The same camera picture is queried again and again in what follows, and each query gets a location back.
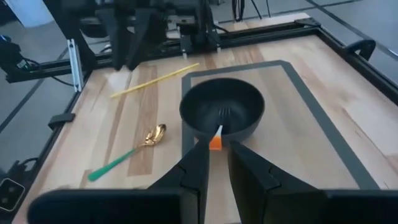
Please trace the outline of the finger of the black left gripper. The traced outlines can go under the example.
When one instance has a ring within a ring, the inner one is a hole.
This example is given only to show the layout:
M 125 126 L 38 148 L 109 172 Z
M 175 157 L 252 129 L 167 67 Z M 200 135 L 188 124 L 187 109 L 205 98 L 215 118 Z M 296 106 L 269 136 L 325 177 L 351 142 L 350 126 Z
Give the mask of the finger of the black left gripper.
M 166 41 L 165 14 L 158 9 L 136 10 L 136 25 L 131 39 L 126 66 L 134 70 L 161 43 Z
M 104 10 L 104 26 L 109 35 L 115 70 L 120 70 L 126 61 L 131 35 L 127 29 L 128 25 L 129 17 L 117 9 Z

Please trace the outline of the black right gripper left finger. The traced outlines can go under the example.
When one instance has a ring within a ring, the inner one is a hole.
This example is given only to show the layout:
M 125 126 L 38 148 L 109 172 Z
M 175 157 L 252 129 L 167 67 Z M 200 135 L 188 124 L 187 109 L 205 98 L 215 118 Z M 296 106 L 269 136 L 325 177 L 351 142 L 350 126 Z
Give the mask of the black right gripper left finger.
M 209 179 L 208 143 L 197 142 L 149 189 L 156 192 L 151 223 L 204 223 Z

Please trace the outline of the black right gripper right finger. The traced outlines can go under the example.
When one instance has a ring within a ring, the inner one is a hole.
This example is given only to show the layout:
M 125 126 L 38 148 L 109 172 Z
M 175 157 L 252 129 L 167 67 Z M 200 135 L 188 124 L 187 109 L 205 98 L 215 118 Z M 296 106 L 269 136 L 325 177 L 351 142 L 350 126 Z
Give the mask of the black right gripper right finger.
M 320 223 L 326 195 L 239 142 L 228 153 L 242 223 Z

